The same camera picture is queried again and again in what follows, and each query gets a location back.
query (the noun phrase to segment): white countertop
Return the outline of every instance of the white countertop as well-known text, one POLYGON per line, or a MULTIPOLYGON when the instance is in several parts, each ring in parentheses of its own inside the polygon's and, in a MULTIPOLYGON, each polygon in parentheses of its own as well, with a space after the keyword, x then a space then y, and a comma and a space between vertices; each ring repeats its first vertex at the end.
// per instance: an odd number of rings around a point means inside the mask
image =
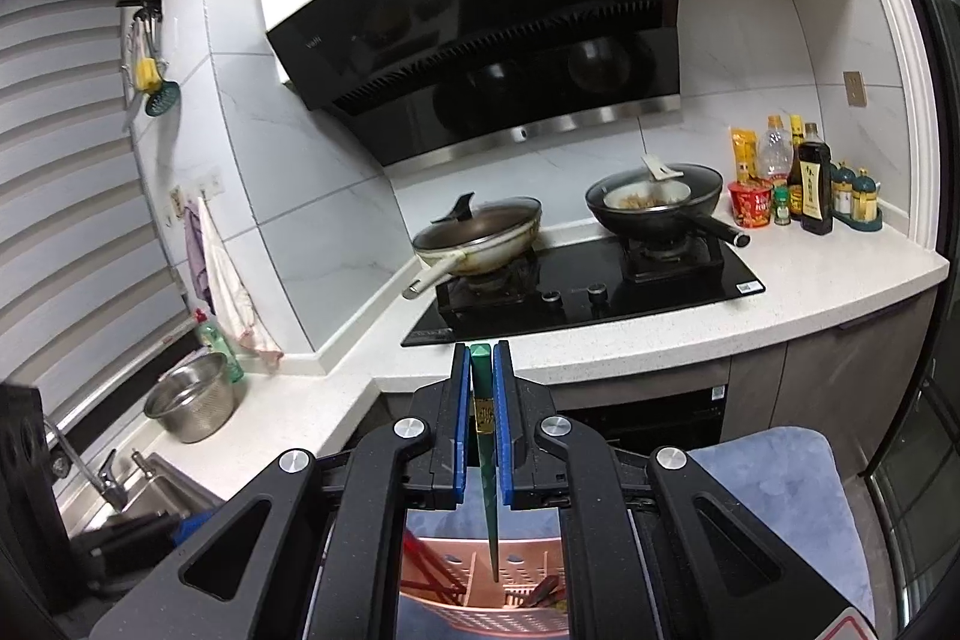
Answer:
MULTIPOLYGON (((513 336, 515 371, 541 383, 570 383, 716 359, 865 316, 947 276, 944 258, 889 226, 868 234, 835 223, 829 235, 817 237, 799 225, 772 225, 752 231, 751 238, 736 253, 766 292, 513 336)), ((163 434, 153 449, 224 499, 287 448, 337 451, 381 390, 412 391, 448 376, 450 345, 400 347, 430 301, 397 297, 330 375, 252 376, 221 431, 194 445, 163 434)))

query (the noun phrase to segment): black glass cooktop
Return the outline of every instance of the black glass cooktop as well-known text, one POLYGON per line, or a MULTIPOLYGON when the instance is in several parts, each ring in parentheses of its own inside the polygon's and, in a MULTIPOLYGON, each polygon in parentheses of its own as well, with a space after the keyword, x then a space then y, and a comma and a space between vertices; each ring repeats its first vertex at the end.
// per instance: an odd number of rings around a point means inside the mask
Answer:
POLYGON ((498 273, 438 286, 401 343, 438 345, 587 326, 766 290, 731 247, 691 237, 667 258, 616 238, 530 252, 498 273))

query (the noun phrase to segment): stainless steel sink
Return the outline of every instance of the stainless steel sink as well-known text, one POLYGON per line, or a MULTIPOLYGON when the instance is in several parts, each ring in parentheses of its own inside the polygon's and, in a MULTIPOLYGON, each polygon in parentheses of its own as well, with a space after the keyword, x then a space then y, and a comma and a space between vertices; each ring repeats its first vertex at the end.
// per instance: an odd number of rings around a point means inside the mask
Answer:
POLYGON ((138 469, 124 483, 128 492, 128 501, 123 510, 117 512, 109 504, 104 503, 84 531, 96 530, 105 525, 119 523, 131 518, 166 510, 187 518, 204 510, 215 509, 224 504, 223 500, 203 488, 190 477, 179 472, 163 458, 155 453, 142 459, 146 471, 138 469))

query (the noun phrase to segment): white towel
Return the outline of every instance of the white towel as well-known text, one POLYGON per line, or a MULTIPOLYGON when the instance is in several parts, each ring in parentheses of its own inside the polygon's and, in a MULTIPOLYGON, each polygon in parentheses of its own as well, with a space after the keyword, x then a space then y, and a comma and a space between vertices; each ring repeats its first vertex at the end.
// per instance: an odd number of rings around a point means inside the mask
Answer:
POLYGON ((283 351, 256 314, 250 292, 237 274, 202 196, 197 197, 197 211, 200 213, 203 256, 210 293, 213 296, 213 308, 217 314, 217 325, 238 345, 253 351, 267 362, 268 367, 276 369, 283 351))

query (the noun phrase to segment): stove knob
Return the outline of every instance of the stove knob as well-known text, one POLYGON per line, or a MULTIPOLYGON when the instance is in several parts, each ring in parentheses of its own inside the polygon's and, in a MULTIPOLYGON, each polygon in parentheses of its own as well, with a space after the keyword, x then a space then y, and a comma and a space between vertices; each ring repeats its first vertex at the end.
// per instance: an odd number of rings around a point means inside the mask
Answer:
POLYGON ((558 310, 563 306, 563 299, 560 298, 558 290, 546 290, 546 292, 541 293, 541 299, 553 309, 558 310))
POLYGON ((587 299, 590 300, 590 304, 594 306, 600 306, 601 304, 607 304, 607 286, 603 283, 595 283, 587 289, 587 299))

